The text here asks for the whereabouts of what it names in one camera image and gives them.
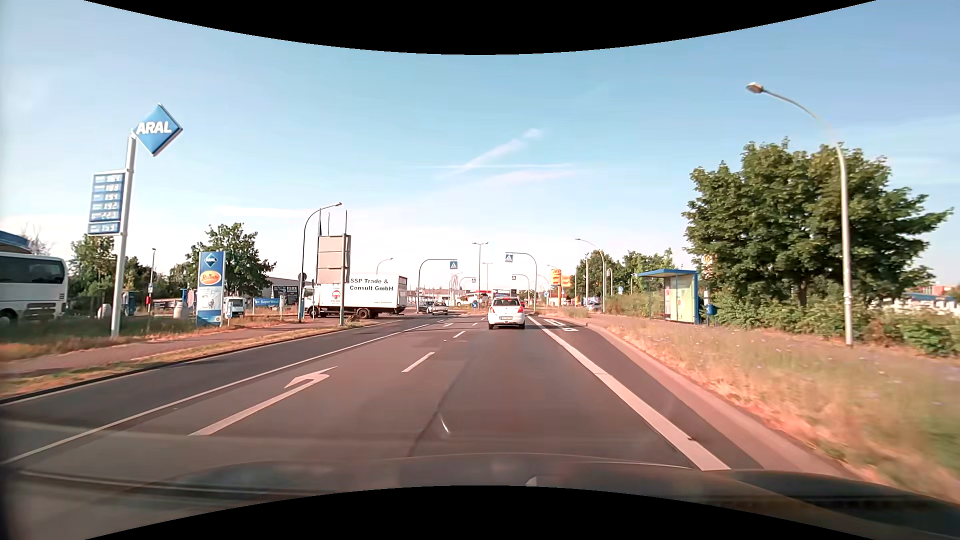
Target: blue sign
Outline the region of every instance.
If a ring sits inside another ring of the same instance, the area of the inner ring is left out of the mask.
[[[255,307],[280,307],[279,298],[254,298],[253,305]]]
[[[105,171],[93,175],[87,234],[120,234],[123,190],[127,171]]]
[[[183,128],[160,104],[157,104],[156,109],[137,124],[136,129],[133,130],[136,138],[153,156],[162,152],[181,133],[183,133]]]
[[[223,324],[227,267],[222,251],[200,252],[197,268],[197,326]]]

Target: pole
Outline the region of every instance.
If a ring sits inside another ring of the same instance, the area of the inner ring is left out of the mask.
[[[344,210],[344,243],[340,248],[340,326],[344,325],[344,297],[347,296],[347,211]]]
[[[120,303],[123,301],[124,272],[127,269],[127,226],[130,224],[130,199],[133,191],[133,165],[136,162],[136,137],[127,139],[127,163],[124,166],[123,214],[120,216],[120,248],[117,251],[116,275],[113,277],[113,312],[110,315],[110,337],[120,335]]]

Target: cloud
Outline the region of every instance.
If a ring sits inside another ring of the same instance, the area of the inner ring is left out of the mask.
[[[541,137],[543,137],[543,130],[539,130],[537,128],[531,128],[526,132],[524,132],[521,138],[515,138],[510,140],[509,142],[505,142],[503,144],[500,144],[498,146],[491,148],[487,152],[484,152],[483,154],[477,156],[476,158],[473,158],[472,160],[467,161],[466,163],[461,165],[460,167],[454,169],[453,172],[451,172],[446,176],[449,177],[449,176],[456,176],[459,174],[463,174],[469,170],[478,168],[482,165],[486,165],[489,161],[497,160],[499,158],[503,158],[504,156],[509,156],[510,154],[519,152],[520,150],[523,150],[524,148],[527,147],[526,140],[538,139]]]

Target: advertising sign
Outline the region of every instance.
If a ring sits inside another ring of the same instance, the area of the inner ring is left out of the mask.
[[[120,234],[124,182],[127,171],[104,171],[93,175],[87,234]]]
[[[200,252],[197,265],[197,326],[223,324],[227,276],[222,251]]]

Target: sign pole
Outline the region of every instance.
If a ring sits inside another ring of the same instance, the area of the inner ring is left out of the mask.
[[[113,277],[113,313],[110,315],[110,337],[120,335],[120,303],[123,300],[124,272],[127,269],[127,225],[130,223],[130,196],[133,191],[133,164],[136,162],[136,137],[127,138],[127,163],[124,170],[123,213],[120,215],[120,247],[117,251],[116,275]]]

